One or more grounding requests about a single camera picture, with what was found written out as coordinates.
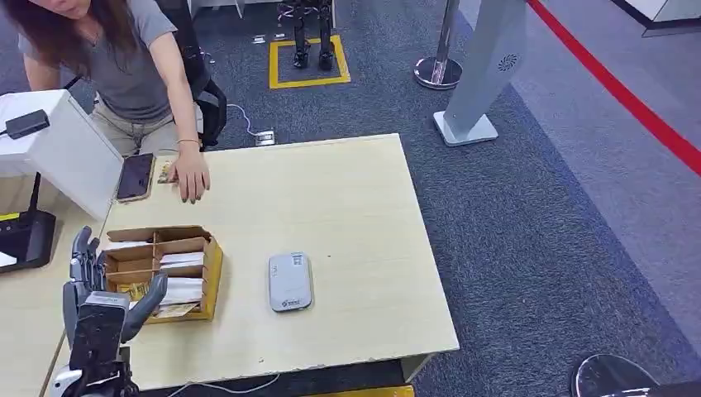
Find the black router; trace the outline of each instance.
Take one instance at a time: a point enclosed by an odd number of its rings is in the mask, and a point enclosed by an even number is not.
[[[56,216],[36,208],[40,183],[41,175],[36,173],[25,212],[0,215],[0,252],[17,259],[13,265],[0,265],[0,273],[42,267],[51,260]]]

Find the woman's arm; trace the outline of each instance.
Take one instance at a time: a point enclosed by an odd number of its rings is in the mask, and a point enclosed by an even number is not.
[[[60,88],[59,68],[24,55],[24,70],[32,91]]]
[[[197,122],[183,59],[172,33],[155,39],[149,46],[155,67],[168,89],[168,100],[178,129],[179,157],[170,170],[171,179],[177,177],[180,197],[192,203],[209,189],[209,170],[199,151]]]

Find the woman's hand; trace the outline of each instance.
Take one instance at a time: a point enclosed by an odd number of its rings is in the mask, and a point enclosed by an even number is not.
[[[196,141],[181,141],[178,159],[170,166],[168,180],[178,180],[183,203],[195,203],[209,190],[209,168]]]

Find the khaki pants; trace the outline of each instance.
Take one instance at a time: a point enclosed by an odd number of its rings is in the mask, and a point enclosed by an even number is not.
[[[98,102],[90,118],[123,156],[178,153],[178,131],[172,114],[156,122],[139,124],[119,117]]]

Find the speaker grille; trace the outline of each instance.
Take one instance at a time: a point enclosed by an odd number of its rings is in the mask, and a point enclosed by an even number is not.
[[[499,69],[500,72],[507,72],[514,66],[516,66],[516,63],[518,62],[518,55],[516,54],[508,54],[505,55],[502,60],[499,61],[497,65],[497,69]]]

